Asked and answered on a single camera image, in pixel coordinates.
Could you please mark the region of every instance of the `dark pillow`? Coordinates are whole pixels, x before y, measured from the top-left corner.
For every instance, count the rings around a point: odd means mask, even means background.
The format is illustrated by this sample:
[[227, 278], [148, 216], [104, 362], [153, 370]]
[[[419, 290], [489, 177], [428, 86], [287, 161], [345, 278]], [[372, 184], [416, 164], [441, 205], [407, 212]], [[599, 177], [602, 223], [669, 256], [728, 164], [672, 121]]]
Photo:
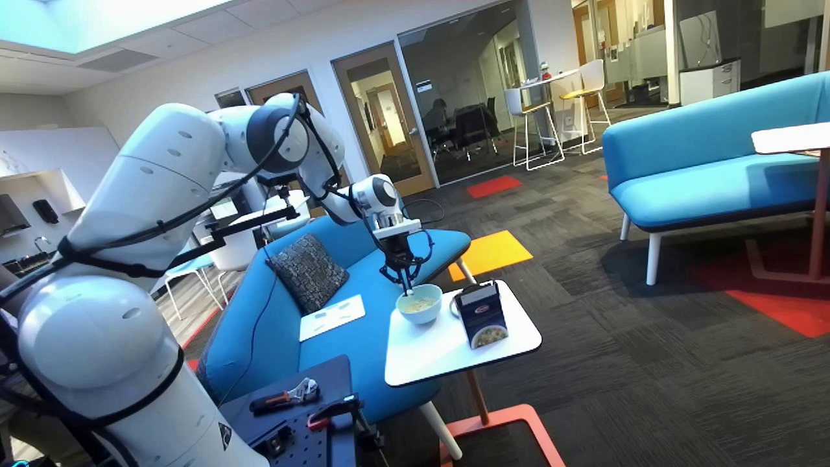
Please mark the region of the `dark pillow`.
[[329, 304], [329, 299], [346, 279], [346, 269], [331, 261], [329, 251], [316, 236], [304, 236], [270, 260], [289, 296], [297, 301], [301, 313], [311, 313]]

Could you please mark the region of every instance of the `cushion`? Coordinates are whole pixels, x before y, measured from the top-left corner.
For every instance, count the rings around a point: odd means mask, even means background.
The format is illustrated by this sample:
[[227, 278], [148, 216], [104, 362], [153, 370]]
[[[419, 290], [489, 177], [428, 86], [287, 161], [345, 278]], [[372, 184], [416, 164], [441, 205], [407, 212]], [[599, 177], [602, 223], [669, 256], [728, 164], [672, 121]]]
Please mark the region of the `cushion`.
[[612, 196], [638, 229], [667, 231], [803, 209], [813, 200], [813, 177], [812, 155], [738, 155], [628, 179]]
[[311, 313], [329, 304], [329, 299], [346, 279], [346, 269], [331, 261], [329, 251], [316, 236], [304, 236], [270, 260], [270, 268], [297, 301], [301, 313]]

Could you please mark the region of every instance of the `paper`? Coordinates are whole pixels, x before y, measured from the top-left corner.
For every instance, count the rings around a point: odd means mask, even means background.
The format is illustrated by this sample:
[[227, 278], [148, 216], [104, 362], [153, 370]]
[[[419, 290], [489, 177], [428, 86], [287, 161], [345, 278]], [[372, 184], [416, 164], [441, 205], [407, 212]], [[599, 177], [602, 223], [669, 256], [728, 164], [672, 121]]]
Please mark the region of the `paper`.
[[363, 299], [361, 296], [349, 296], [345, 301], [337, 301], [331, 305], [323, 305], [313, 313], [305, 313], [301, 318], [301, 341], [311, 340], [313, 335], [322, 335], [327, 330], [341, 326], [346, 322], [354, 322], [364, 313], [363, 308]]

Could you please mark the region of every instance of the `red carpet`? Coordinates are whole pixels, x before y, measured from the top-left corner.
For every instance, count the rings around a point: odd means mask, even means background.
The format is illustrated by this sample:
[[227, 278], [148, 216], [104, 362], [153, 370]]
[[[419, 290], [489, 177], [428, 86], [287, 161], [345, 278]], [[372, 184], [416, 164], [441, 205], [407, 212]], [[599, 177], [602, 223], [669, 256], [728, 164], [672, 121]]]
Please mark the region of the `red carpet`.
[[499, 191], [510, 191], [516, 187], [520, 187], [520, 182], [516, 177], [494, 177], [494, 179], [466, 187], [466, 194], [472, 200], [481, 200], [481, 196], [492, 196]]
[[[805, 273], [808, 238], [805, 234], [763, 238], [760, 253], [766, 269]], [[708, 287], [722, 290], [803, 336], [824, 336], [830, 332], [830, 284], [755, 279], [746, 251], [708, 261], [694, 275]]]

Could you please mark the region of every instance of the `red table leg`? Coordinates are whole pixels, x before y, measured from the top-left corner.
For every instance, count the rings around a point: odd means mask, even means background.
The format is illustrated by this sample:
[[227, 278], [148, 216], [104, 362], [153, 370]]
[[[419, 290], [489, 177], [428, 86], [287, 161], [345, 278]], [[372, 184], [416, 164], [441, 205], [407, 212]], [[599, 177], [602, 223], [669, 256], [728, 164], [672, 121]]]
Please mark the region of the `red table leg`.
[[[489, 430], [497, 424], [507, 424], [507, 423], [527, 423], [541, 457], [547, 458], [550, 467], [565, 467], [559, 452], [554, 449], [554, 444], [550, 440], [550, 432], [540, 418], [540, 413], [530, 404], [512, 404], [512, 406], [502, 406], [502, 410], [486, 410], [484, 397], [481, 397], [481, 387], [477, 383], [473, 370], [466, 370], [468, 375], [468, 388], [477, 404], [477, 415], [463, 418], [463, 421], [453, 421], [446, 423], [451, 436], [466, 436], [466, 432], [477, 432], [477, 430]], [[451, 457], [446, 454], [442, 444], [441, 447], [441, 467], [451, 467]]]
[[821, 261], [824, 261], [824, 212], [826, 212], [826, 177], [830, 168], [830, 148], [820, 152], [820, 174], [813, 182], [813, 205], [812, 205], [812, 234], [808, 234], [808, 268], [803, 273], [772, 273], [764, 269], [756, 242], [746, 242], [746, 256], [748, 269], [756, 279], [787, 279], [787, 283], [830, 283], [830, 278], [821, 278]]

